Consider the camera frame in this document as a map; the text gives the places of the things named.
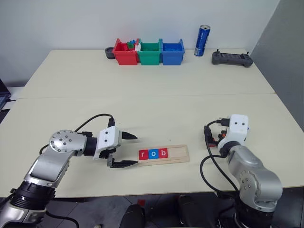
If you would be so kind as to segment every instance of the energy drink can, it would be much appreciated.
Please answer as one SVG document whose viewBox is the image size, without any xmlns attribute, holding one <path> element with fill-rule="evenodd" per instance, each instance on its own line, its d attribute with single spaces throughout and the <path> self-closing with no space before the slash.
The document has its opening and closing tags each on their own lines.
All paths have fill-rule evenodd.
<svg viewBox="0 0 304 228">
<path fill-rule="evenodd" d="M 209 33 L 210 33 L 209 25 L 201 25 L 199 27 L 198 40 L 196 41 L 196 47 L 194 50 L 194 54 L 196 56 L 202 56 L 204 54 Z"/>
</svg>

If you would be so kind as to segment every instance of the white wall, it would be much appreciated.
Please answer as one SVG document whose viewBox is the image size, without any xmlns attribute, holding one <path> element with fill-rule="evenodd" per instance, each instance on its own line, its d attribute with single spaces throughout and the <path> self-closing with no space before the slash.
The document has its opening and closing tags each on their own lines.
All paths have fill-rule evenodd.
<svg viewBox="0 0 304 228">
<path fill-rule="evenodd" d="M 24 85 L 52 49 L 101 49 L 116 38 L 252 51 L 279 0 L 0 0 L 0 78 Z"/>
</svg>

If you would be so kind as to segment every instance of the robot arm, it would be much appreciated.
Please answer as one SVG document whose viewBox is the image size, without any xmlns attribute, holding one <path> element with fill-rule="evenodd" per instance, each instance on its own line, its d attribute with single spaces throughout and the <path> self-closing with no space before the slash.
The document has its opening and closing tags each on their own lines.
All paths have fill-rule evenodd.
<svg viewBox="0 0 304 228">
<path fill-rule="evenodd" d="M 137 139 L 115 126 L 102 130 L 97 138 L 91 133 L 61 130 L 54 133 L 46 151 L 39 155 L 24 181 L 7 201 L 0 213 L 0 228 L 10 222 L 37 224 L 46 213 L 46 205 L 55 197 L 55 189 L 69 167 L 73 156 L 93 156 L 108 159 L 108 166 L 122 168 L 136 161 L 115 162 L 113 152 L 122 139 Z"/>
<path fill-rule="evenodd" d="M 243 228 L 269 228 L 276 203 L 282 195 L 282 183 L 278 176 L 263 166 L 246 146 L 248 117 L 233 114 L 229 119 L 218 120 L 227 127 L 215 142 L 218 152 L 226 157 L 228 169 L 239 183 L 236 199 L 236 224 Z"/>
</svg>

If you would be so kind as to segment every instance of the storage bin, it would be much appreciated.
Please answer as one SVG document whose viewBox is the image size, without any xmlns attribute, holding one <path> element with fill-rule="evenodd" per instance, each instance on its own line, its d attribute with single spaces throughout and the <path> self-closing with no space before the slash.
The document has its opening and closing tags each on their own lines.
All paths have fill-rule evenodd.
<svg viewBox="0 0 304 228">
<path fill-rule="evenodd" d="M 135 45 L 133 48 L 129 48 L 127 43 L 123 43 L 120 39 L 117 39 L 112 53 L 115 55 L 119 65 L 137 65 L 138 56 Z"/>
<path fill-rule="evenodd" d="M 161 55 L 162 64 L 164 65 L 180 65 L 185 53 L 182 39 L 179 43 L 163 43 L 161 39 Z"/>
<path fill-rule="evenodd" d="M 161 57 L 161 39 L 158 43 L 142 43 L 139 39 L 137 54 L 142 65 L 159 65 Z"/>
</svg>

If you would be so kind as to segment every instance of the black remote controller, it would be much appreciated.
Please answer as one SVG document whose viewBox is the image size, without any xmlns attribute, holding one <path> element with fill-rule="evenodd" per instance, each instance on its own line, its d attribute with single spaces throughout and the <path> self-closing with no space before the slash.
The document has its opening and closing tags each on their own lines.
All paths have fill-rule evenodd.
<svg viewBox="0 0 304 228">
<path fill-rule="evenodd" d="M 220 53 L 219 50 L 212 53 L 212 63 L 218 65 L 220 63 L 225 64 L 241 64 L 244 67 L 250 67 L 253 64 L 253 60 L 247 54 L 229 54 L 229 53 Z"/>
</svg>

